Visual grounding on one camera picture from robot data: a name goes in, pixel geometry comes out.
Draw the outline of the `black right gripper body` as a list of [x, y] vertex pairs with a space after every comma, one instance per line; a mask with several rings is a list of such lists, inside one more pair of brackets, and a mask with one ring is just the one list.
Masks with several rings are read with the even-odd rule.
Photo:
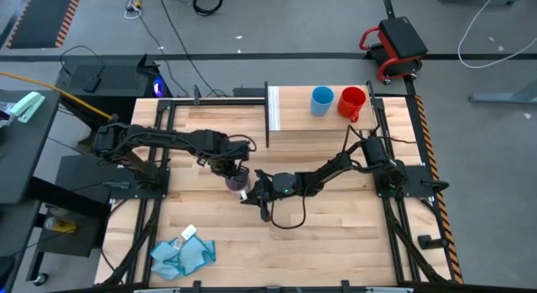
[[251, 197], [262, 201], [274, 201], [295, 194], [296, 177], [287, 172], [270, 175], [262, 170], [255, 171], [258, 179], [251, 190]]

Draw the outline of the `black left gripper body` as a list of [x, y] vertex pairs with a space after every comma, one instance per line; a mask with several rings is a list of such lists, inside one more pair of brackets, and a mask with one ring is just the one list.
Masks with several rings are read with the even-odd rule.
[[242, 161], [249, 160], [248, 152], [232, 152], [228, 154], [212, 154], [208, 164], [213, 174], [222, 177], [238, 176], [242, 171]]

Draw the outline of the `white and purple mug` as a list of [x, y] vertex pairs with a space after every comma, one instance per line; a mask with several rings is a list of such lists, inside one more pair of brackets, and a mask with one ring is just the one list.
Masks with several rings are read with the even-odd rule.
[[242, 201], [248, 198], [248, 192], [251, 190], [250, 178], [248, 176], [225, 179], [225, 183], [229, 191], [237, 195]]

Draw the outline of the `blue cup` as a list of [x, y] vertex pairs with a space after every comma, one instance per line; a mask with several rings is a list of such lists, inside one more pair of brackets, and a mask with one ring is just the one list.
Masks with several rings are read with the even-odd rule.
[[328, 86], [317, 86], [313, 89], [310, 99], [310, 113], [315, 117], [323, 117], [334, 101], [334, 92]]

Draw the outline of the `red mug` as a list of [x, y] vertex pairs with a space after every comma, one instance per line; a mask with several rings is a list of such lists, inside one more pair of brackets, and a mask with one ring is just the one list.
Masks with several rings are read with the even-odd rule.
[[359, 119], [360, 111], [366, 103], [366, 93], [363, 89], [349, 86], [342, 90], [337, 104], [338, 113], [347, 118], [351, 123], [356, 123]]

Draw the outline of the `light blue cloth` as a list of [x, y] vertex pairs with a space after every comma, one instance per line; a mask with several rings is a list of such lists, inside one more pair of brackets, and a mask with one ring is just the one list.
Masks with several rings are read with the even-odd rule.
[[165, 280], [176, 280], [195, 273], [216, 261], [214, 240], [202, 240], [196, 235], [174, 247], [174, 239], [160, 241], [150, 252], [154, 260], [151, 271]]

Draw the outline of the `black computer tower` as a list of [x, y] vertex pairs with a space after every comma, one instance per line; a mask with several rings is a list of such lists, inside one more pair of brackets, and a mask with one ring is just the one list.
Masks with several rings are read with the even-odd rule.
[[148, 56], [118, 60], [68, 60], [56, 86], [122, 123], [132, 119], [139, 98], [171, 98], [159, 65]]

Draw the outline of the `black cart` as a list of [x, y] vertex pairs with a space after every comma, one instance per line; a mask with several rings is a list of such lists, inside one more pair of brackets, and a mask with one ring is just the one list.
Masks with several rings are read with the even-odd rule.
[[102, 183], [114, 175], [114, 167], [99, 165], [92, 155], [72, 155], [61, 159], [55, 183], [32, 177], [26, 196], [46, 205], [46, 217], [76, 225], [72, 233], [43, 228], [37, 250], [87, 257], [93, 249], [99, 249], [110, 212], [110, 190]]

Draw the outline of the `yellow bottle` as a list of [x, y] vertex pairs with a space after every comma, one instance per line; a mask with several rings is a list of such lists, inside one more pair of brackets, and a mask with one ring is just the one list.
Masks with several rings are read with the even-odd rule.
[[44, 227], [57, 233], [73, 233], [77, 229], [77, 224], [68, 219], [48, 217], [44, 221]]

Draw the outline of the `black and orange hazard tape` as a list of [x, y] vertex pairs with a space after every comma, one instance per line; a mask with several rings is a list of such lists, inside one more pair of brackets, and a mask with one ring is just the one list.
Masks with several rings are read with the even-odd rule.
[[[436, 166], [436, 160], [434, 156], [433, 145], [430, 137], [430, 131], [428, 123], [425, 116], [425, 108], [420, 96], [415, 96], [418, 113], [420, 116], [420, 123], [422, 127], [422, 132], [425, 138], [425, 147], [427, 148], [427, 157], [430, 164], [430, 171], [432, 172], [432, 177], [434, 180], [439, 180], [439, 173]], [[448, 211], [446, 208], [444, 196], [439, 192], [436, 196], [436, 203], [438, 204], [440, 211], [440, 221], [441, 221], [441, 234], [447, 240], [448, 244], [446, 247], [447, 252], [447, 261], [451, 270], [451, 275], [453, 280], [457, 284], [463, 283], [463, 278], [461, 274], [461, 267], [458, 261], [456, 246], [454, 243], [454, 238], [452, 237], [451, 226], [449, 223]]]

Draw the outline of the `red and black rolling stool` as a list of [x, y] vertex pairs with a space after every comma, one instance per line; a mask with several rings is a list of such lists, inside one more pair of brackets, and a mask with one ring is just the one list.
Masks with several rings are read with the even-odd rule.
[[376, 77], [384, 85], [405, 76], [414, 80], [422, 68], [421, 58], [429, 51], [406, 17], [385, 19], [366, 30], [359, 48], [377, 62]]

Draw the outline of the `black mat with orange stripes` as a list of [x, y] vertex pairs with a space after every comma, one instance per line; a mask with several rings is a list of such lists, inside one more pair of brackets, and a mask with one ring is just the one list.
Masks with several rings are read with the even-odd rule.
[[8, 36], [12, 50], [59, 48], [81, 0], [28, 0]]

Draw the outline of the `black metal table frame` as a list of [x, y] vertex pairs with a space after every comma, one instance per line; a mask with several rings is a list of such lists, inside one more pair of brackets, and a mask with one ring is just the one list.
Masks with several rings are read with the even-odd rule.
[[[209, 128], [245, 134], [258, 148], [248, 161], [251, 170], [270, 174], [316, 170], [348, 142], [308, 141], [269, 146], [261, 106], [178, 107], [160, 111], [155, 100], [136, 103], [133, 122], [172, 124], [178, 131]], [[171, 240], [190, 224], [205, 240], [214, 240], [216, 261], [192, 275], [164, 280], [153, 273], [141, 252], [137, 280], [152, 289], [200, 293], [314, 292], [367, 286], [391, 286], [411, 277], [403, 245], [392, 247], [383, 202], [371, 175], [347, 172], [330, 181], [317, 196], [292, 197], [275, 204], [273, 222], [264, 222], [256, 207], [239, 202], [221, 177], [200, 167], [186, 153], [169, 154], [169, 193], [162, 201], [156, 238]]]

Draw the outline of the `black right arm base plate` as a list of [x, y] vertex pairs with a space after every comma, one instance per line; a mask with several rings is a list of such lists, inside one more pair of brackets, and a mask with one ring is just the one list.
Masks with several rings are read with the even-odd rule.
[[373, 173], [377, 193], [381, 197], [429, 197], [434, 192], [425, 182], [429, 173], [424, 166], [403, 166], [402, 168], [378, 170]]

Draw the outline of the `black frame knob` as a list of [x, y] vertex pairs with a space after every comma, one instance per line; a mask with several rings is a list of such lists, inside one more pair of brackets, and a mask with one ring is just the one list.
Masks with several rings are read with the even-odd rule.
[[434, 194], [438, 194], [448, 188], [450, 185], [445, 181], [437, 181], [437, 180], [421, 180], [420, 184], [422, 186], [426, 186], [432, 189]]
[[448, 246], [445, 238], [433, 239], [430, 235], [420, 235], [418, 243], [421, 249], [444, 249]]

